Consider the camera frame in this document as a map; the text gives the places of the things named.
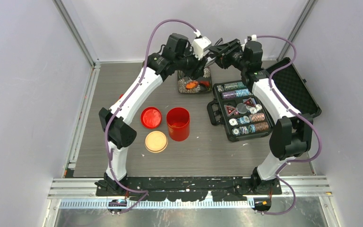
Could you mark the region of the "orange fried food top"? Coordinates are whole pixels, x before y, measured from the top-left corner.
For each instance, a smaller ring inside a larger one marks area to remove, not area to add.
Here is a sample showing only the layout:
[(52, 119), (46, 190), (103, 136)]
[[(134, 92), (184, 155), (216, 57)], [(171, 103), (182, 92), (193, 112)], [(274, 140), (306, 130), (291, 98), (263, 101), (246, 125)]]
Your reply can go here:
[(197, 81), (191, 81), (185, 85), (186, 89), (194, 89), (199, 85)]

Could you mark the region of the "red cylindrical container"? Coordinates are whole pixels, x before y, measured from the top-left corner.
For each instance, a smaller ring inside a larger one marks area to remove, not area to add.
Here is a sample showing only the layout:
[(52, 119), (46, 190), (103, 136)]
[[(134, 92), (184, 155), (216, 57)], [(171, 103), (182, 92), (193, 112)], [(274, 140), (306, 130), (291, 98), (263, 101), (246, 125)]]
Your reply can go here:
[(174, 141), (184, 141), (190, 134), (190, 113), (182, 107), (175, 107), (166, 115), (168, 133)]

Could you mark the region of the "red round lid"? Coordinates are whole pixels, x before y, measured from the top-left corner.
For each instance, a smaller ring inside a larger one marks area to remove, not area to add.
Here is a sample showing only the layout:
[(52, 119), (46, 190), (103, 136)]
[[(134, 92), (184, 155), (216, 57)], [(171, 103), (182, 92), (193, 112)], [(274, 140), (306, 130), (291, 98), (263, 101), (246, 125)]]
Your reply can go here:
[(140, 122), (147, 129), (155, 129), (162, 122), (162, 114), (156, 107), (147, 107), (140, 115)]

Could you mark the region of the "beige round lid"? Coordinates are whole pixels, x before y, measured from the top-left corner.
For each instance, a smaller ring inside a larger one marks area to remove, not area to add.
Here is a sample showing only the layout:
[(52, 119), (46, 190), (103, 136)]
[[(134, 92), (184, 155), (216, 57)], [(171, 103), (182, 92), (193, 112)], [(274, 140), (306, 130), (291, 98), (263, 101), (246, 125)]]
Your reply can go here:
[(161, 131), (150, 132), (145, 138), (145, 147), (151, 153), (160, 153), (166, 149), (168, 138)]

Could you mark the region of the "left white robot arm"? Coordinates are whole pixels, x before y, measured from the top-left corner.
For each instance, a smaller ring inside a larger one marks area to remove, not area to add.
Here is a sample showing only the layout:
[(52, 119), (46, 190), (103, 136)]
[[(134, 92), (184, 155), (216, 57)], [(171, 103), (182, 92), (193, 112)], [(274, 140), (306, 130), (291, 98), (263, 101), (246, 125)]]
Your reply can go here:
[(128, 148), (137, 136), (137, 132), (130, 127), (137, 110), (176, 71), (182, 71), (192, 79), (201, 77), (207, 63), (206, 53), (211, 45), (211, 41), (201, 35), (192, 42), (181, 34), (169, 35), (160, 51), (146, 57), (139, 75), (124, 95), (109, 109), (102, 108), (99, 111), (108, 157), (104, 181), (113, 195), (120, 196), (126, 190), (126, 183), (122, 179), (127, 175)]

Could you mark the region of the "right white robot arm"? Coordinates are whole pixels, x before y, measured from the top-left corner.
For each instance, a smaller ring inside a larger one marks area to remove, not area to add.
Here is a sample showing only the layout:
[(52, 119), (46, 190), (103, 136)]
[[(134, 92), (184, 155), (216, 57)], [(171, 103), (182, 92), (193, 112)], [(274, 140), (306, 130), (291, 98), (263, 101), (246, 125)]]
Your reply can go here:
[(215, 62), (222, 69), (234, 66), (241, 72), (243, 84), (262, 102), (262, 106), (274, 121), (269, 139), (270, 152), (265, 160), (254, 168), (249, 180), (250, 189), (263, 194), (272, 188), (281, 170), (311, 147), (313, 118), (301, 114), (282, 95), (272, 77), (262, 67), (262, 45), (239, 40), (209, 48)]

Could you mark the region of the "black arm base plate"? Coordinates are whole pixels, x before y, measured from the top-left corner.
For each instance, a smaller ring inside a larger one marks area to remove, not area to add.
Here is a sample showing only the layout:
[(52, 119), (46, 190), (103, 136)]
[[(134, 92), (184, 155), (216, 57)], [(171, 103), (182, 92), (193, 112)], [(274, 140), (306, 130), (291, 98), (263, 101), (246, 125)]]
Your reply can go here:
[(252, 188), (248, 177), (125, 177), (120, 183), (109, 177), (95, 182), (97, 196), (121, 196), (137, 201), (147, 193), (145, 201), (203, 201), (211, 195), (214, 201), (242, 201), (245, 195), (281, 195), (279, 181), (271, 185)]

